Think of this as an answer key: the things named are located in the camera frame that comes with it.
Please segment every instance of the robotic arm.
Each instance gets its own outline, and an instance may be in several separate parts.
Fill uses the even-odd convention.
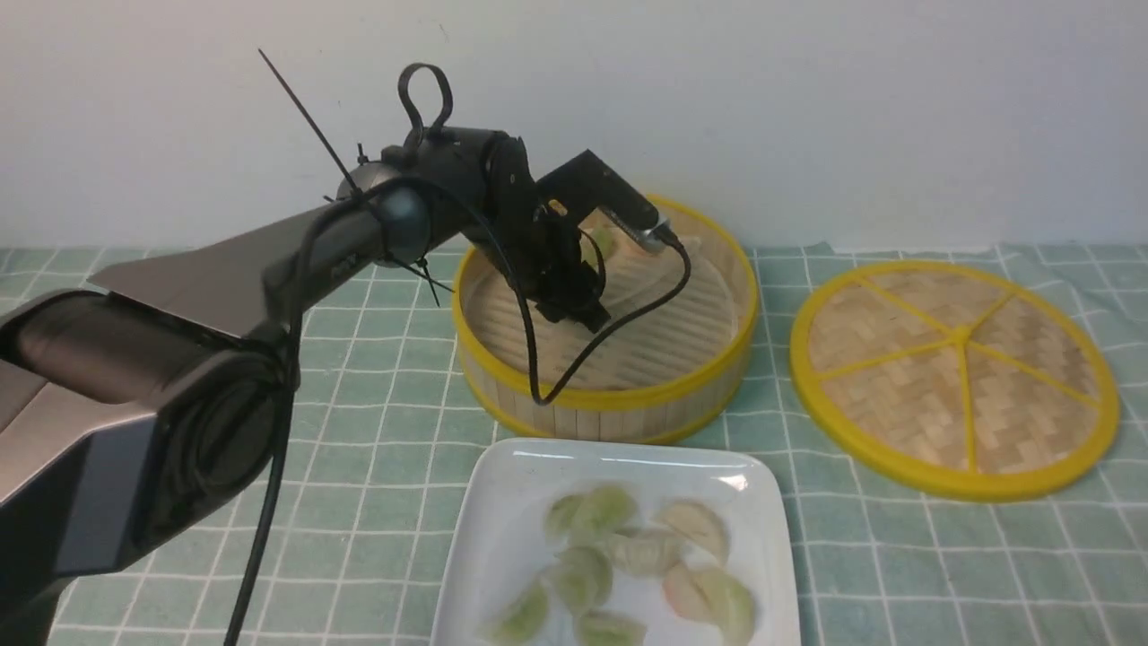
[[[443,95],[429,126],[408,93],[422,68]],[[398,93],[411,118],[404,143],[377,159],[360,146],[354,170],[315,127],[343,173],[331,203],[201,249],[108,266],[91,279],[107,293],[56,291],[0,317],[5,644],[46,641],[69,582],[129,567],[272,461],[261,519],[270,526],[303,310],[369,264],[425,271],[426,252],[461,233],[520,302],[597,333],[610,319],[598,299],[605,275],[582,259],[579,223],[600,208],[650,251],[676,244],[653,204],[594,153],[535,181],[521,139],[448,126],[452,96],[439,68],[410,65]]]

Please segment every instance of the white plate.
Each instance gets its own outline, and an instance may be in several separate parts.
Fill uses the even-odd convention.
[[[482,454],[458,519],[432,646],[484,646],[481,626],[511,604],[560,547],[546,545],[542,523],[549,506],[596,483],[626,487],[642,524],[669,500],[708,505],[730,535],[728,569],[758,602],[752,646],[800,644],[797,583],[781,490],[761,462],[737,453],[573,441],[509,439]],[[700,563],[700,551],[688,557]],[[645,644],[721,646],[718,629],[678,618],[660,579],[638,581],[615,571],[605,608],[649,626]],[[572,620],[551,594],[546,625],[534,646],[575,646]]]

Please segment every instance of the green checkered tablecloth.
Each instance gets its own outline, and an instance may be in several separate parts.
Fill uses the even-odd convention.
[[[0,311],[146,252],[0,250]],[[790,327],[810,288],[908,254],[750,252],[765,313],[747,381],[685,444],[748,453],[777,476],[805,644],[1148,644],[1148,247],[926,254],[1044,295],[1096,340],[1122,384],[1119,439],[1097,469],[1047,499],[995,506],[926,497],[854,462],[790,383]],[[435,254],[432,272],[452,275],[459,257]],[[248,644],[427,644],[471,469],[509,436],[478,407],[455,358],[449,309],[401,272],[367,272],[310,312],[287,484]],[[129,571],[69,587],[52,645],[219,644],[262,496],[256,484]]]

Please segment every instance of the bamboo steamer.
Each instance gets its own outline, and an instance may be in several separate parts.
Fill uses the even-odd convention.
[[[690,281],[603,343],[550,406],[530,397],[513,291],[482,254],[472,249],[463,258],[452,298],[463,374],[482,407],[514,433],[668,444],[716,418],[737,392],[758,319],[753,267],[714,221],[662,197],[651,201],[690,254]],[[614,319],[672,288],[682,262],[673,250],[652,256],[620,231],[607,231],[614,243],[602,301]],[[533,308],[532,319],[545,395],[594,336],[568,320],[552,325]]]
[[[1117,433],[1100,350],[1039,295],[955,264],[854,268],[798,312],[793,387],[875,470],[936,496],[1006,503],[1087,473]]]

